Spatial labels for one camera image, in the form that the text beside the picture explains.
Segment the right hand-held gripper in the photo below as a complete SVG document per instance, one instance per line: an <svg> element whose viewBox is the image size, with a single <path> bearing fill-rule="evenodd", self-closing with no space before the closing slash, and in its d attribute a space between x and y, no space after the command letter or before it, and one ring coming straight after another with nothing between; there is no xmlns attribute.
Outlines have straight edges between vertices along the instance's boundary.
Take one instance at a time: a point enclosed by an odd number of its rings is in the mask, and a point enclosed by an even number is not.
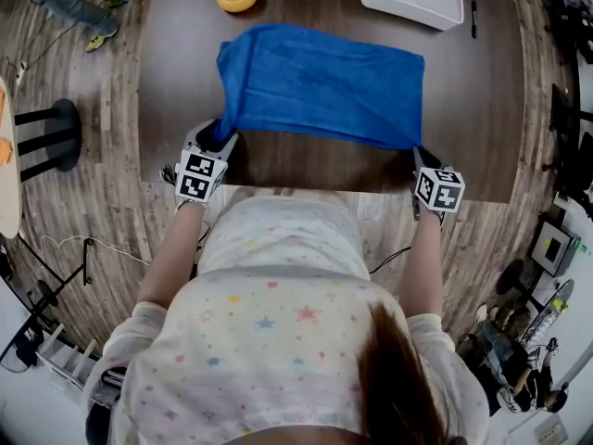
<svg viewBox="0 0 593 445"><path fill-rule="evenodd" d="M440 158L423 146L413 148L413 159L416 171L414 196L428 210L457 212L465 190L461 173L440 169Z"/></svg>

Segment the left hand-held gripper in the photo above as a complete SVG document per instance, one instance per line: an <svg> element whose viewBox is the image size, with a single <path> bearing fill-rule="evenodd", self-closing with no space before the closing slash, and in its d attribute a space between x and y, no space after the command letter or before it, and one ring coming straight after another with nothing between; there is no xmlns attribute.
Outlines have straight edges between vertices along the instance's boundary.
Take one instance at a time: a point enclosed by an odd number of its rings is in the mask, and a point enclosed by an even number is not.
<svg viewBox="0 0 593 445"><path fill-rule="evenodd" d="M224 141L215 137L219 119L203 121L191 129L175 165L175 195L184 200L207 203L212 193L221 184L228 168L228 160L239 139L239 133L231 133ZM213 152L214 158L205 152Z"/></svg>

